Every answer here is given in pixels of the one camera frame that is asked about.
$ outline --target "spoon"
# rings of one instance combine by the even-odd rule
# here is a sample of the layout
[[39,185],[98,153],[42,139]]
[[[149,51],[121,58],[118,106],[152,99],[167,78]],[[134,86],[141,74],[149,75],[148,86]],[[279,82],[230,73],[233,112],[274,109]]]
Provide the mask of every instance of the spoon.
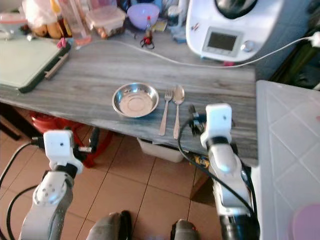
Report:
[[185,100],[185,90],[181,85],[175,86],[173,91],[173,101],[176,104],[176,115],[175,115],[175,124],[173,129],[173,138],[178,139],[179,136],[179,105],[182,104]]

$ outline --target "purple bowl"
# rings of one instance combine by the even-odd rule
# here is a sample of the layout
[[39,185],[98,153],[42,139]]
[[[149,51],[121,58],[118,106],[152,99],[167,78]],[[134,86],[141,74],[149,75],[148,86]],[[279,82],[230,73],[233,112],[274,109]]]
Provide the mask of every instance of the purple bowl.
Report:
[[127,15],[131,23],[138,29],[145,30],[148,25],[148,16],[150,16],[150,22],[153,26],[156,24],[159,16],[159,8],[152,3],[138,3],[129,7]]

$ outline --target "fork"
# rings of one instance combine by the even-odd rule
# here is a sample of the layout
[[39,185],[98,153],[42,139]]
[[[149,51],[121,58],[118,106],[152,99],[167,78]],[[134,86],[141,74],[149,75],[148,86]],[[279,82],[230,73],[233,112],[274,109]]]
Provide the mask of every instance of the fork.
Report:
[[168,103],[171,101],[172,97],[173,97],[173,91],[170,90],[170,89],[167,89],[165,91],[165,95],[164,95],[165,107],[164,107],[162,121],[161,121],[160,129],[159,129],[159,135],[160,136],[164,136],[165,133],[166,133]]

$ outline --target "green cutting board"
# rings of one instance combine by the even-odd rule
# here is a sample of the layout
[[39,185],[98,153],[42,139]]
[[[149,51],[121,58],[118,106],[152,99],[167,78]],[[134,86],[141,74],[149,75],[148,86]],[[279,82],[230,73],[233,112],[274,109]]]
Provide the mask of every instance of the green cutting board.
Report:
[[0,39],[0,85],[31,91],[71,46],[58,48],[51,40],[25,36],[11,40]]

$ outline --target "display screen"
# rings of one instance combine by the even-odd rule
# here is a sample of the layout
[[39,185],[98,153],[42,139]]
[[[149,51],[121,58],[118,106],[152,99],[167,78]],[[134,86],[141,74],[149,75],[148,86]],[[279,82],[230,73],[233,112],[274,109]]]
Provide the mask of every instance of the display screen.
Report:
[[232,51],[236,39],[237,36],[212,32],[208,42],[208,47]]

